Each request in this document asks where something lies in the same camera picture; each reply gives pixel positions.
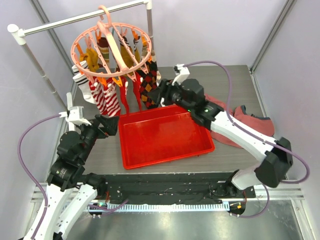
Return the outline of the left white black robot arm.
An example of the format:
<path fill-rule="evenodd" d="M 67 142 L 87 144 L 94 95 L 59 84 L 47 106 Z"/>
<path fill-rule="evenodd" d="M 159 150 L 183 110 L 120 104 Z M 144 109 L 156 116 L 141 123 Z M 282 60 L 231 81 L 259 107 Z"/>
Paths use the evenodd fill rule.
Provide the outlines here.
<path fill-rule="evenodd" d="M 65 240 L 89 203 L 106 195 L 106 179 L 95 173 L 84 174 L 84 166 L 98 139 L 117 134 L 119 120 L 119 116 L 97 114 L 77 124 L 79 132 L 62 134 L 46 188 L 36 183 L 43 201 L 25 240 Z"/>

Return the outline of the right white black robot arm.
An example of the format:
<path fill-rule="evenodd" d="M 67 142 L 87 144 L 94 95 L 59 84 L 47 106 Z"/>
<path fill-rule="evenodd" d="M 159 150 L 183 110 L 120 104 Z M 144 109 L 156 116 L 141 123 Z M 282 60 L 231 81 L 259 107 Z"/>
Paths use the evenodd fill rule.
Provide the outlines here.
<path fill-rule="evenodd" d="M 229 116 L 221 106 L 206 99 L 204 88 L 196 79 L 187 79 L 182 84 L 165 79 L 147 95 L 157 104 L 163 102 L 166 106 L 175 104 L 183 108 L 196 124 L 230 139 L 259 161 L 232 175 L 225 186 L 230 197 L 238 197 L 253 185 L 276 188 L 293 165 L 288 139 L 276 140 Z"/>

